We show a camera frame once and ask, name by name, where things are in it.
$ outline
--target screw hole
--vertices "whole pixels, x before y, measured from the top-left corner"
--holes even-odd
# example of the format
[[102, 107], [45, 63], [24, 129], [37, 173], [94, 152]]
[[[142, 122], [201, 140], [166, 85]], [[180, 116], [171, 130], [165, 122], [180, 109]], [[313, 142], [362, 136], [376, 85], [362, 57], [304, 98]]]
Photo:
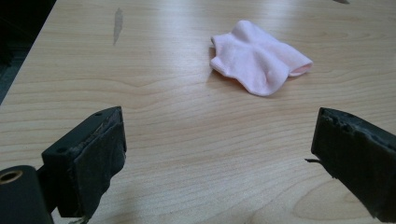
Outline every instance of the screw hole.
[[0, 175], [0, 185], [10, 183], [21, 177], [22, 171], [10, 171], [5, 174]]

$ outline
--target dark floor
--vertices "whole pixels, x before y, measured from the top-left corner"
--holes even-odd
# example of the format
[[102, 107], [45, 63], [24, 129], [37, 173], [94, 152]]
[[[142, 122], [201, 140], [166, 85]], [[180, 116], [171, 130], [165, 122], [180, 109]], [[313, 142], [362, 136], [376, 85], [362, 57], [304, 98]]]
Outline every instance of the dark floor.
[[56, 0], [0, 1], [0, 104]]
[[17, 45], [11, 48], [13, 54], [9, 64], [0, 63], [0, 104], [3, 103], [15, 76], [20, 71], [20, 68], [29, 53], [30, 47], [24, 45]]

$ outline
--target crumpled cloth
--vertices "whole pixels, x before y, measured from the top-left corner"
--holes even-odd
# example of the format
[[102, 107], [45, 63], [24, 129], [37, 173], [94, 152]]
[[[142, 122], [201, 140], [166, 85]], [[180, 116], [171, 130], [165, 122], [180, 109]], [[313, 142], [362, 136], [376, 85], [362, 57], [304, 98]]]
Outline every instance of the crumpled cloth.
[[297, 49], [276, 40], [251, 21], [239, 21], [230, 33], [212, 36], [212, 42], [216, 57], [210, 66], [260, 96], [273, 94], [288, 77], [306, 73], [313, 64]]

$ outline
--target wooden table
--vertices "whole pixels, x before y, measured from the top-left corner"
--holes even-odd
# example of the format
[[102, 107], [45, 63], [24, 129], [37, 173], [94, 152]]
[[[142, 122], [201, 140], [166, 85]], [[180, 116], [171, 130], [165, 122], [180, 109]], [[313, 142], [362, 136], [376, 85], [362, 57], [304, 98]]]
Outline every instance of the wooden table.
[[[396, 133], [396, 4], [350, 3], [58, 0], [0, 106], [0, 170], [40, 167], [57, 139], [121, 105], [127, 162], [90, 223], [377, 223], [304, 160], [321, 106]], [[210, 37], [239, 20], [314, 67], [270, 97], [247, 93], [209, 66]]]

